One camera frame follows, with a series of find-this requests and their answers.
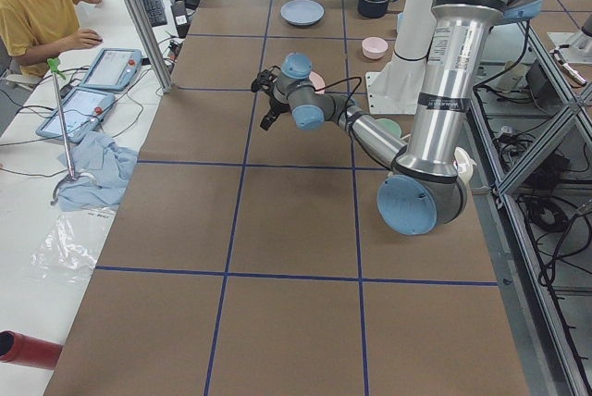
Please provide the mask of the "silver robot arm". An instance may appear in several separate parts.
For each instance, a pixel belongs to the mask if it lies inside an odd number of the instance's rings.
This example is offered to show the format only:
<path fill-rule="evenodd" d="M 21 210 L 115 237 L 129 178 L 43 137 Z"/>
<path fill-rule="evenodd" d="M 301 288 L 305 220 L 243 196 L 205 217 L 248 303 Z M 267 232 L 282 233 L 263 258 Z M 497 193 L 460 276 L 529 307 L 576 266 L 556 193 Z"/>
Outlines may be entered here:
<path fill-rule="evenodd" d="M 455 219 L 467 202 L 454 152 L 488 32 L 535 17 L 541 5 L 542 0 L 433 0 L 436 25 L 408 141 L 392 135 L 349 97 L 317 93 L 309 78 L 311 61 L 300 53 L 253 80 L 252 91 L 269 98 L 261 126 L 270 128 L 284 113 L 301 130 L 335 123 L 390 172 L 377 193 L 383 220 L 401 234 L 428 233 Z"/>

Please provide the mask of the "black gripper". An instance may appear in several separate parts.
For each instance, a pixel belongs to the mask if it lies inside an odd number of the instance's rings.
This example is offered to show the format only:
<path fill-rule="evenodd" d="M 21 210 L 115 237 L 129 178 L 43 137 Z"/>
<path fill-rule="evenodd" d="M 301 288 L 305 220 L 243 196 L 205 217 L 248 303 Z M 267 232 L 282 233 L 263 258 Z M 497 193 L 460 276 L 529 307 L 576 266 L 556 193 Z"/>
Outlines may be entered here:
<path fill-rule="evenodd" d="M 269 110 L 263 116 L 260 122 L 260 128 L 268 131 L 273 124 L 280 117 L 290 111 L 290 106 L 286 101 L 280 101 L 278 93 L 276 93 L 276 81 L 278 76 L 274 74 L 272 69 L 264 69 L 257 73 L 255 79 L 251 83 L 251 92 L 263 92 L 268 96 Z"/>

